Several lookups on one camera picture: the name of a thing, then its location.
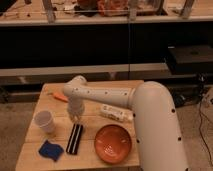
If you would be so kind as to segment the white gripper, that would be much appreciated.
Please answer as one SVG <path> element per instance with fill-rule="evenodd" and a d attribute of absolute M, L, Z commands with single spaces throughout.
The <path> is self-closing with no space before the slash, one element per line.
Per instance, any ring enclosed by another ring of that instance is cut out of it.
<path fill-rule="evenodd" d="M 85 110 L 84 102 L 80 98 L 69 98 L 67 112 L 73 122 L 79 122 Z"/>

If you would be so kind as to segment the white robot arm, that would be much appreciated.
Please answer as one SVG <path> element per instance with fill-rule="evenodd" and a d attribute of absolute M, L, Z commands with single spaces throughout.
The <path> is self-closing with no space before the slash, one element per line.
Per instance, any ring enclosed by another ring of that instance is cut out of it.
<path fill-rule="evenodd" d="M 131 110 L 143 171 L 188 171 L 175 105 L 164 85 L 147 81 L 136 88 L 90 87 L 83 76 L 76 76 L 62 92 L 72 117 L 83 113 L 84 99 Z"/>

